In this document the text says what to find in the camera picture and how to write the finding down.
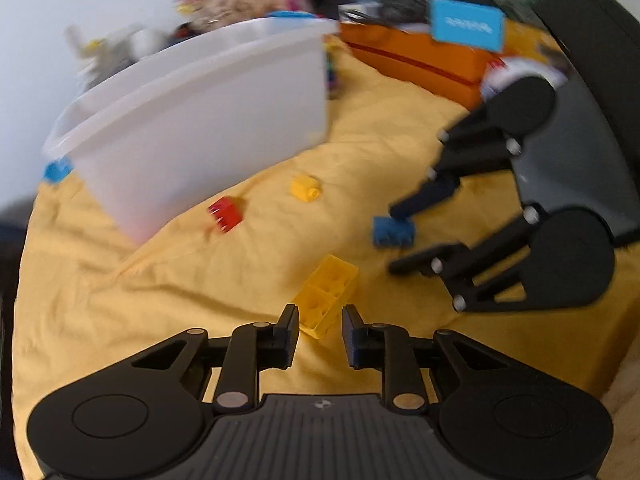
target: light blue box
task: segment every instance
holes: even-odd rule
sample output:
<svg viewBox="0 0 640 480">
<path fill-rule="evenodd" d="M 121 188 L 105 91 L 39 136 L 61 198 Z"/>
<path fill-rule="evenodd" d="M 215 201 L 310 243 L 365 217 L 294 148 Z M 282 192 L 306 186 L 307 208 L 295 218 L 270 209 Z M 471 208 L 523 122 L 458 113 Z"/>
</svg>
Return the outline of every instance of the light blue box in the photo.
<svg viewBox="0 0 640 480">
<path fill-rule="evenodd" d="M 504 14 L 495 7 L 457 0 L 431 0 L 431 36 L 436 41 L 501 52 Z"/>
</svg>

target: orange drawer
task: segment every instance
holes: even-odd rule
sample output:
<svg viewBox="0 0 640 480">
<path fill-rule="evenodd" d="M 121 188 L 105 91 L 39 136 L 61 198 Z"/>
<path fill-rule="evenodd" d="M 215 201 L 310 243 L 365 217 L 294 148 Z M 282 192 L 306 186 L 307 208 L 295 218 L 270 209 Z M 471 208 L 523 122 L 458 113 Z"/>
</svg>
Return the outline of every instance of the orange drawer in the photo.
<svg viewBox="0 0 640 480">
<path fill-rule="evenodd" d="M 372 66 L 381 74 L 410 81 L 436 95 L 441 95 L 463 105 L 468 110 L 475 108 L 481 101 L 480 85 L 468 84 L 453 80 L 447 75 L 434 72 L 429 68 L 421 68 L 399 59 L 361 50 L 351 45 L 353 55 L 362 62 Z"/>
<path fill-rule="evenodd" d="M 341 23 L 340 37 L 352 48 L 362 47 L 370 52 L 388 52 L 392 57 L 411 59 L 447 73 L 453 79 L 479 83 L 494 55 L 485 50 L 463 45 L 439 43 L 429 34 L 403 32 L 380 25 Z"/>
</svg>

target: yellow bedsheet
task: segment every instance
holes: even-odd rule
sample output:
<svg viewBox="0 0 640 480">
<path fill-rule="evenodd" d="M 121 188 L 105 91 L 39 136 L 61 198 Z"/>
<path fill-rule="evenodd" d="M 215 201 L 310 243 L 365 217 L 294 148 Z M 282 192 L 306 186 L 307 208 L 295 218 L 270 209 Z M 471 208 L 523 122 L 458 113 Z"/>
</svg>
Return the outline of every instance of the yellow bedsheet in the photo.
<svg viewBox="0 0 640 480">
<path fill-rule="evenodd" d="M 207 213 L 209 200 L 136 248 L 75 174 L 40 187 L 15 307 L 15 433 L 27 480 L 42 476 L 25 428 L 43 396 L 188 327 L 225 336 L 274 321 L 327 253 L 360 268 L 354 302 L 365 320 L 416 336 L 452 328 L 594 394 L 607 387 L 638 325 L 638 256 L 618 254 L 614 283 L 595 306 L 545 314 L 461 316 L 439 280 L 389 277 L 385 265 L 399 251 L 372 247 L 371 219 L 415 189 L 437 156 L 436 132 L 464 110 L 347 53 L 337 69 L 344 91 L 330 104 L 328 142 L 225 192 L 246 205 L 228 234 Z M 318 200 L 290 195 L 298 173 L 322 181 Z M 509 174 L 466 179 L 452 200 L 417 217 L 417 247 L 473 243 L 517 211 Z M 264 372 L 261 384 L 365 392 L 380 378 L 348 368 L 336 324 L 320 341 L 301 334 L 292 369 Z"/>
</svg>

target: blue toy brick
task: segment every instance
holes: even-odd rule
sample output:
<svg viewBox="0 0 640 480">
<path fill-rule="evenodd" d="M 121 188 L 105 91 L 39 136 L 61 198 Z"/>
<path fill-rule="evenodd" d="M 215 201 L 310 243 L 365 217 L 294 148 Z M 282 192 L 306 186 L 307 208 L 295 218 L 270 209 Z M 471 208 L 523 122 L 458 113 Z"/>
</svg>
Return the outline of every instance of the blue toy brick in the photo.
<svg viewBox="0 0 640 480">
<path fill-rule="evenodd" d="M 376 247 L 413 247 L 415 225 L 410 220 L 387 216 L 373 218 L 373 244 Z"/>
</svg>

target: white box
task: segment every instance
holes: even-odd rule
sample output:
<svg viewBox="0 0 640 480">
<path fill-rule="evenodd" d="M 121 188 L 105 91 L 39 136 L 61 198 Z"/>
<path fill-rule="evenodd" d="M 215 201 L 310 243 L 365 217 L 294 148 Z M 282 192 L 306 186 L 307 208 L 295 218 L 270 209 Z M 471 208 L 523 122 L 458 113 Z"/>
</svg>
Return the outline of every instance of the white box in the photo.
<svg viewBox="0 0 640 480">
<path fill-rule="evenodd" d="M 176 215 L 324 139 L 322 36 L 261 18 L 154 54 L 74 101 L 44 145 L 142 243 Z"/>
</svg>

